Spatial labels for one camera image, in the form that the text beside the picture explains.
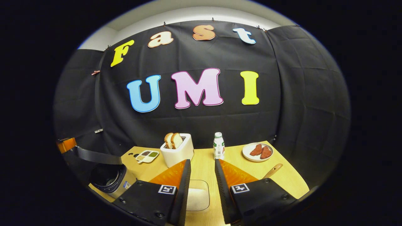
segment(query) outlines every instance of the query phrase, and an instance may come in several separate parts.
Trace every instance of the seasoning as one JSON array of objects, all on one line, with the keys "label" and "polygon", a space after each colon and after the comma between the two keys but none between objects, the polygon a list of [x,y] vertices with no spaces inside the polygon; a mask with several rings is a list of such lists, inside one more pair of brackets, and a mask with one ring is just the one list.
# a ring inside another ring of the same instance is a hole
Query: seasoning
[{"label": "seasoning", "polygon": [[157,154],[157,152],[152,152],[151,154],[149,154],[149,157],[155,157]]}]

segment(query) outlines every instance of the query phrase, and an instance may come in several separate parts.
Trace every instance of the blue letter u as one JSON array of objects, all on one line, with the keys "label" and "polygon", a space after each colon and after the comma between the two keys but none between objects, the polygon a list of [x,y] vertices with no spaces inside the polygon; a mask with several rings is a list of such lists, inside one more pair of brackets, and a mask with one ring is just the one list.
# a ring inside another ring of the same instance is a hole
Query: blue letter u
[{"label": "blue letter u", "polygon": [[141,93],[139,87],[141,86],[141,80],[135,80],[127,84],[127,89],[130,93],[131,105],[134,110],[138,112],[149,112],[158,107],[160,102],[159,85],[160,75],[151,75],[145,79],[145,81],[150,85],[151,90],[151,101],[144,103],[141,100]]}]

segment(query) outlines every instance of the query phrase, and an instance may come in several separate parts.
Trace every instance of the wooden utensil handle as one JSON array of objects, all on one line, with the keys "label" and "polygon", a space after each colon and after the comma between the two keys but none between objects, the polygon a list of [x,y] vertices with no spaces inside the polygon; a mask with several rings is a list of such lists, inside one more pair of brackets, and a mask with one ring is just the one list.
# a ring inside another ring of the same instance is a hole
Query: wooden utensil handle
[{"label": "wooden utensil handle", "polygon": [[274,173],[276,173],[282,166],[283,166],[283,164],[281,164],[281,163],[276,164],[276,165],[263,177],[263,179],[271,177],[271,176],[272,176]]}]

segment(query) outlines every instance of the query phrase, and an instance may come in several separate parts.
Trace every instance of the bread slice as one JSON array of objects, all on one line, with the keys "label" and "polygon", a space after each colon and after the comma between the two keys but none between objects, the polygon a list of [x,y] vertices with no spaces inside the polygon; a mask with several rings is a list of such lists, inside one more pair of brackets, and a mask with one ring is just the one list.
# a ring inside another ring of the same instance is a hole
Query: bread slice
[{"label": "bread slice", "polygon": [[173,149],[177,149],[183,143],[183,138],[181,138],[179,133],[175,133],[172,135],[170,141],[172,142]]},{"label": "bread slice", "polygon": [[168,133],[165,136],[165,145],[167,148],[172,149],[172,142],[170,141],[170,139],[172,138],[173,133]]}]

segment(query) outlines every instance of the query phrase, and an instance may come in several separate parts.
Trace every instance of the sticker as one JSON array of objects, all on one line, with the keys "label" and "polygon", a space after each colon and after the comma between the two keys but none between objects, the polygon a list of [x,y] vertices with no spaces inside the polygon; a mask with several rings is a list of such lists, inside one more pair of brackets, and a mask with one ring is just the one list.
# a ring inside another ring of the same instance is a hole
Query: sticker
[{"label": "sticker", "polygon": [[129,183],[126,181],[126,182],[124,182],[123,187],[124,187],[125,189],[129,189],[129,188],[131,187],[131,184],[129,184]]},{"label": "sticker", "polygon": [[248,189],[246,184],[233,185],[232,190],[233,190],[234,194],[245,192],[245,191],[250,191],[250,189]]},{"label": "sticker", "polygon": [[176,191],[176,186],[161,185],[158,193],[174,195],[175,191]]}]

